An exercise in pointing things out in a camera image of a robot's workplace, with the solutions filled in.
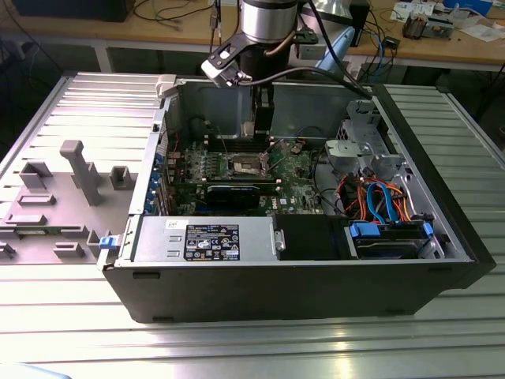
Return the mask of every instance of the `black cable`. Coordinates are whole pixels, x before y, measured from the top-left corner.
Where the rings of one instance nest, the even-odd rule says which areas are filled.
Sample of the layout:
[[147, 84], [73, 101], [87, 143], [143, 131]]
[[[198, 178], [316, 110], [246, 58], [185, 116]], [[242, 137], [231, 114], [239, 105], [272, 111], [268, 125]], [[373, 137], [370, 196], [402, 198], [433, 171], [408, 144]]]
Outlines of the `black cable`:
[[491, 84], [489, 85], [488, 91], [482, 96], [481, 103], [479, 104], [479, 107], [477, 108], [477, 111], [475, 112], [475, 119], [478, 121], [484, 116], [486, 111], [489, 109], [491, 104], [495, 101], [496, 96], [498, 95], [499, 90], [502, 88], [503, 83], [499, 85], [495, 85], [498, 82], [499, 76], [505, 69], [505, 62], [502, 64], [501, 68], [499, 69], [498, 73], [496, 74], [495, 78], [491, 81]]
[[214, 47], [214, 34], [215, 34], [215, 29], [211, 28], [211, 42], [208, 44], [209, 54], [212, 54], [212, 49]]
[[366, 99], [371, 99], [372, 96], [364, 89], [362, 88], [359, 83], [354, 79], [348, 72], [346, 67], [343, 65], [343, 63], [340, 61], [339, 57], [337, 57], [337, 54], [333, 50], [333, 46], [331, 45], [330, 38], [328, 37], [328, 34], [326, 33], [326, 29], [324, 28], [323, 20], [321, 19], [321, 16], [317, 12], [316, 6], [314, 5], [313, 0], [309, 0], [309, 6], [310, 9], [312, 10], [312, 13], [314, 17], [317, 20], [317, 24], [319, 25], [319, 29], [321, 31], [321, 34], [323, 35], [324, 41], [326, 42], [326, 46], [328, 48], [328, 51], [331, 54], [331, 57], [335, 61], [335, 64], [337, 65], [338, 68], [343, 72], [343, 74], [349, 79], [349, 81], [352, 83], [352, 85], [355, 87], [354, 92], [357, 93], [360, 96], [365, 97]]
[[337, 75], [335, 75], [329, 71], [326, 71], [325, 69], [319, 69], [317, 67], [294, 67], [292, 69], [286, 69], [284, 71], [281, 71], [280, 73], [276, 73], [270, 77], [265, 77], [264, 79], [260, 79], [258, 81], [237, 80], [234, 82], [234, 84], [240, 85], [242, 87], [251, 87], [253, 85], [270, 83], [270, 82], [274, 81], [275, 79], [279, 79], [280, 77], [286, 76], [289, 73], [299, 73], [302, 71], [309, 71], [312, 73], [318, 73], [319, 75], [323, 75], [325, 77], [329, 77], [330, 79], [332, 79], [333, 81], [336, 81], [337, 83], [339, 83], [340, 85], [349, 89], [350, 91], [357, 93], [359, 96], [364, 96], [364, 97], [366, 97], [366, 99], [372, 98], [372, 96], [370, 94], [368, 94], [367, 92], [362, 93], [361, 89], [354, 87], [351, 83], [344, 81], [341, 77], [338, 77]]
[[237, 34], [238, 28], [240, 28], [240, 0], [237, 0], [237, 23], [235, 24], [235, 29], [232, 33], [232, 36]]
[[53, 89], [53, 85], [47, 83], [46, 81], [40, 79], [39, 77], [35, 77], [33, 76], [32, 74], [28, 74], [26, 73], [25, 71], [23, 71], [23, 68], [21, 66], [21, 63], [23, 61], [21, 61], [20, 59], [16, 58], [16, 55], [13, 54], [12, 51], [9, 50], [9, 48], [2, 42], [2, 38], [0, 38], [0, 46], [3, 47], [4, 49], [6, 49], [6, 51], [10, 54], [10, 57], [12, 59], [14, 59], [14, 61], [16, 62], [17, 64], [17, 69], [19, 70], [20, 74], [22, 77], [24, 77], [25, 79], [28, 80], [28, 83], [30, 84], [30, 87], [32, 87], [33, 90], [35, 90], [36, 92], [38, 92], [39, 94], [41, 95], [44, 95], [44, 96], [47, 96], [47, 92], [41, 92], [39, 89], [37, 89], [32, 83], [30, 80], [35, 80], [35, 81], [38, 81], [40, 84], [44, 84], [47, 88], [49, 88], [50, 90]]
[[11, 18], [11, 20], [14, 22], [14, 24], [16, 24], [16, 26], [40, 49], [40, 51], [42, 51], [48, 58], [51, 62], [54, 63], [54, 65], [56, 67], [58, 67], [58, 69], [60, 70], [60, 72], [62, 73], [63, 72], [63, 69], [61, 68], [61, 66], [53, 59], [53, 57], [51, 57], [47, 51], [45, 51], [42, 46], [40, 46], [40, 44], [35, 41], [33, 39], [33, 37], [30, 35], [30, 33], [28, 33], [26, 30], [24, 30], [24, 28], [20, 25], [19, 22], [17, 22], [17, 20], [14, 18], [14, 15], [10, 12], [9, 10], [9, 7], [7, 6], [7, 3], [6, 3], [6, 0], [2, 0], [3, 2], [3, 6], [6, 8], [6, 12], [7, 14], [9, 14], [9, 17]]
[[319, 158], [323, 155], [324, 152], [324, 145], [319, 151], [319, 154], [317, 155], [316, 158], [316, 164], [314, 165], [313, 171], [312, 171], [312, 181], [314, 182], [314, 189], [316, 190], [316, 194], [319, 195], [319, 198], [324, 201], [326, 204], [330, 205], [331, 208], [333, 209], [333, 212], [335, 213], [341, 213], [340, 209], [338, 209], [334, 204], [331, 203], [326, 197], [323, 196], [324, 192], [327, 192], [328, 190], [336, 190], [335, 188], [326, 188], [322, 191], [319, 191], [319, 187], [317, 186], [316, 182], [316, 169], [317, 169], [317, 164], [319, 163]]
[[194, 13], [198, 13], [198, 12], [202, 12], [204, 10], [208, 10], [210, 8], [212, 8], [212, 6], [206, 6], [204, 8], [200, 8], [200, 9], [195, 9], [195, 10], [192, 10], [191, 12], [188, 12], [188, 13], [184, 13], [184, 14], [180, 14], [178, 16], [173, 16], [173, 17], [159, 17], [159, 18], [150, 18], [150, 17], [145, 17], [145, 16], [142, 16], [141, 14], [139, 14], [137, 12], [137, 10], [139, 9], [140, 6], [142, 6], [143, 4], [145, 4], [146, 2], [149, 2], [151, 0], [142, 0], [141, 2], [139, 2], [134, 8], [133, 8], [133, 14], [139, 18], [141, 18], [142, 20], [146, 20], [146, 21], [171, 21], [171, 20], [177, 20], [178, 18], [183, 18], [183, 17], [186, 17], [186, 16], [189, 16], [191, 14], [194, 14]]
[[[376, 34], [377, 34], [377, 36], [379, 37], [379, 39], [380, 39], [381, 41], [383, 41], [383, 39], [384, 39], [384, 38], [386, 38], [386, 33], [385, 33], [385, 32], [384, 32], [384, 30], [383, 30], [383, 29], [382, 29], [382, 28], [381, 28], [381, 27], [377, 24], [377, 19], [376, 19], [376, 17], [375, 17], [375, 14], [373, 14], [372, 12], [370, 12], [370, 14], [372, 14], [372, 17], [373, 17], [373, 19], [375, 20], [375, 23], [373, 23], [373, 22], [371, 22], [371, 21], [366, 21], [365, 23], [366, 23], [366, 24], [370, 24], [370, 25], [372, 25], [372, 26], [375, 26], [375, 27], [376, 27], [376, 29], [377, 29], [377, 33], [376, 33]], [[370, 28], [368, 28], [368, 30], [369, 30], [370, 32], [375, 33], [375, 32], [374, 32], [372, 29], [370, 29]], [[376, 45], [375, 40], [372, 38], [372, 35], [371, 35], [371, 34], [370, 34], [370, 40], [372, 41], [373, 46], [375, 46], [375, 47], [377, 48], [377, 52], [376, 52], [376, 54], [373, 56], [372, 61], [368, 64], [368, 67], [367, 67], [366, 69], [364, 69], [364, 70], [363, 70], [363, 74], [362, 74], [362, 75], [358, 78], [358, 80], [357, 80], [358, 82], [361, 82], [361, 81], [363, 80], [363, 78], [365, 77], [365, 75], [366, 75], [367, 80], [368, 80], [368, 79], [370, 78], [370, 75], [371, 75], [371, 74], [373, 75], [373, 74], [374, 74], [375, 72], [377, 72], [377, 70], [379, 69], [379, 66], [377, 66], [377, 67], [376, 67], [376, 69], [375, 69], [373, 72], [370, 72], [370, 69], [372, 68], [372, 65], [374, 64], [374, 62], [376, 61], [376, 59], [379, 57], [379, 53], [380, 53], [380, 48], [379, 48], [379, 46], [378, 46], [378, 45]]]

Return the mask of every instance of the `side panel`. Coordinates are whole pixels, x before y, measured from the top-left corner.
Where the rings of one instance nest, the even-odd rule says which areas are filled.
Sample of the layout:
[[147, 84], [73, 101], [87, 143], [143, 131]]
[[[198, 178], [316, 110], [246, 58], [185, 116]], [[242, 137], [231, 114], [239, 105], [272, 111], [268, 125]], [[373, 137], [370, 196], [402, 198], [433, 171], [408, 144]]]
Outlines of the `side panel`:
[[406, 121], [404, 114], [402, 114], [396, 106], [395, 101], [391, 98], [389, 91], [383, 85], [377, 85], [374, 87], [374, 92], [384, 112], [391, 121], [391, 125], [388, 126], [390, 129], [394, 129], [392, 130], [393, 135], [403, 147], [402, 150], [408, 153], [408, 156], [406, 156], [407, 161], [411, 160], [414, 163], [413, 166], [415, 167], [413, 167], [413, 170], [418, 171], [418, 177], [422, 178], [428, 190], [436, 197], [437, 205], [440, 207], [465, 252], [478, 262], [478, 265], [474, 265], [471, 275], [465, 277], [454, 286], [454, 288], [468, 287], [490, 272], [496, 266], [496, 263], [480, 236], [468, 221], [455, 196], [440, 176], [427, 152], [423, 149], [416, 134]]
[[473, 264], [109, 268], [133, 320], [313, 319], [414, 314]]

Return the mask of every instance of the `desk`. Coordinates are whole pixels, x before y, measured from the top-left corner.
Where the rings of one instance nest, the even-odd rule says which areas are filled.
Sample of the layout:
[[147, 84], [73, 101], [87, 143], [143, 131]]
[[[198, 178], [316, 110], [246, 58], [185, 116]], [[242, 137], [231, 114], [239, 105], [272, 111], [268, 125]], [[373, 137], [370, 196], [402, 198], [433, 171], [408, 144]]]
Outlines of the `desk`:
[[[389, 19], [391, 9], [396, 1], [371, 0], [371, 2], [379, 26], [388, 36], [401, 40], [395, 65], [498, 71], [505, 62], [505, 41], [503, 39], [486, 43], [457, 29], [452, 34], [451, 40], [403, 38], [403, 23]], [[505, 19], [505, 11], [493, 7], [488, 16]], [[368, 15], [368, 20], [373, 21], [371, 15]], [[359, 66], [375, 53], [376, 48], [371, 38], [362, 36], [360, 45], [349, 50], [350, 61], [353, 66]]]
[[[178, 0], [158, 0], [158, 7], [183, 4]], [[485, 43], [458, 30], [450, 41], [441, 39], [411, 40], [402, 38], [402, 23], [388, 24], [380, 14], [395, 4], [395, 0], [372, 0], [373, 9], [379, 24], [391, 31], [387, 34], [400, 39], [400, 48], [395, 64], [401, 66], [425, 66], [448, 69], [475, 69], [497, 71], [505, 61], [505, 43], [499, 39]], [[184, 8], [191, 11], [203, 8], [206, 0], [195, 0]], [[152, 17], [149, 5], [139, 12]], [[173, 15], [180, 14], [175, 10]], [[195, 13], [181, 19], [183, 32], [177, 32], [154, 21], [141, 20], [130, 15], [124, 23], [102, 21], [66, 20], [47, 17], [17, 17], [18, 22], [41, 43], [59, 43], [90, 46], [95, 49], [100, 69], [103, 72], [114, 70], [109, 58], [109, 47], [148, 49], [160, 51], [198, 51], [207, 52], [210, 39], [208, 27], [210, 10]], [[384, 12], [383, 18], [389, 21], [391, 12]], [[493, 9], [490, 17], [503, 17], [505, 12]], [[228, 38], [236, 22], [235, 7], [223, 7], [223, 38]], [[9, 19], [4, 9], [0, 11], [0, 33], [4, 40], [29, 41], [19, 28]], [[363, 36], [359, 47], [350, 49], [346, 57], [350, 61], [350, 71], [356, 71], [370, 60], [376, 48], [367, 36]]]

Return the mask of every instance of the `connector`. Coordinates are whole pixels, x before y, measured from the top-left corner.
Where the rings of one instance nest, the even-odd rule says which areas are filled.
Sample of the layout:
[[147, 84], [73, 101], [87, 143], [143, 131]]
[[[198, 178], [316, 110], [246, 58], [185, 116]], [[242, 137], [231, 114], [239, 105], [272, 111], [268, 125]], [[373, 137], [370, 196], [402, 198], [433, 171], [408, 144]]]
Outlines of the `connector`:
[[211, 8], [211, 20], [210, 20], [211, 30], [216, 30], [218, 27], [218, 23], [219, 23], [219, 11], [216, 2], [214, 2]]

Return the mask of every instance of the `metal frame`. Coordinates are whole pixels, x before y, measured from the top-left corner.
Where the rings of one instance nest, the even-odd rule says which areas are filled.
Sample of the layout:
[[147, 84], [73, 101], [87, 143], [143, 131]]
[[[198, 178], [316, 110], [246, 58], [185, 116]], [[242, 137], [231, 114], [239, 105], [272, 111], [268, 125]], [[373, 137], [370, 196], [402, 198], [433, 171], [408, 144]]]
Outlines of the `metal frame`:
[[[39, 43], [53, 43], [62, 45], [88, 46], [95, 50], [96, 59], [100, 70], [104, 73], [114, 72], [114, 63], [110, 58], [109, 48], [119, 47], [126, 49], [143, 49], [158, 51], [189, 51], [197, 53], [208, 53], [207, 44], [193, 43], [172, 43], [172, 42], [147, 42], [122, 39], [94, 39], [65, 36], [32, 35]], [[30, 39], [22, 33], [6, 32], [2, 34], [4, 41], [30, 42]], [[348, 54], [344, 58], [349, 63], [349, 71], [356, 77], [361, 66], [372, 59], [373, 55]], [[414, 58], [395, 58], [395, 64], [398, 66], [417, 66], [432, 67], [440, 69], [472, 69], [477, 71], [499, 71], [501, 64], [497, 63], [472, 63], [472, 62], [452, 62], [444, 60], [414, 59]]]

